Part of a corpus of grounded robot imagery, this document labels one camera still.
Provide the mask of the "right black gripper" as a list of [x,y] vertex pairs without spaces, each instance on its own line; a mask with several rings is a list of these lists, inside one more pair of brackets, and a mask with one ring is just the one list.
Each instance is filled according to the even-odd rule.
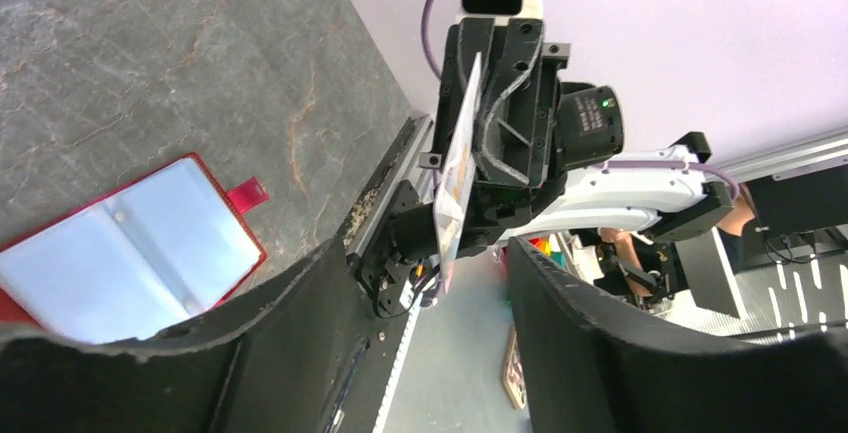
[[476,161],[465,230],[502,232],[528,224],[566,189],[570,171],[623,148],[623,120],[609,86],[562,82],[564,58],[543,45],[544,22],[465,17],[448,30],[433,151],[446,157],[471,94],[471,153]]

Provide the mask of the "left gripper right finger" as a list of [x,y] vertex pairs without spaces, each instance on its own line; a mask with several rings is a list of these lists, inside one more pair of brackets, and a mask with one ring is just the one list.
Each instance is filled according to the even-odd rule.
[[507,280],[536,432],[843,432],[847,334],[757,345],[644,313],[523,239]]

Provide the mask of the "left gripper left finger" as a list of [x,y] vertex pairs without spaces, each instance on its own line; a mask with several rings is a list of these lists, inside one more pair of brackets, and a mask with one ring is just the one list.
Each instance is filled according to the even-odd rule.
[[1,329],[5,432],[321,432],[350,345],[339,240],[222,306],[139,341]]

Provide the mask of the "red leather card holder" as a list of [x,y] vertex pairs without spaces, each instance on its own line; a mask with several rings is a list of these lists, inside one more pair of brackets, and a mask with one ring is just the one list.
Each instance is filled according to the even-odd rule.
[[103,344],[203,314],[266,260],[245,214],[268,199],[181,156],[5,244],[1,321]]

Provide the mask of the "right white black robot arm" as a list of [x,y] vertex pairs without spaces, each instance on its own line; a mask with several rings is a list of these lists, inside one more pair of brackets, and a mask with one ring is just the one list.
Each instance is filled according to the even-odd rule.
[[731,210],[740,189],[709,171],[701,133],[625,153],[614,90],[562,81],[568,53],[539,19],[449,29],[431,143],[406,147],[349,260],[378,317],[434,304],[458,259],[513,238],[619,228],[667,248]]

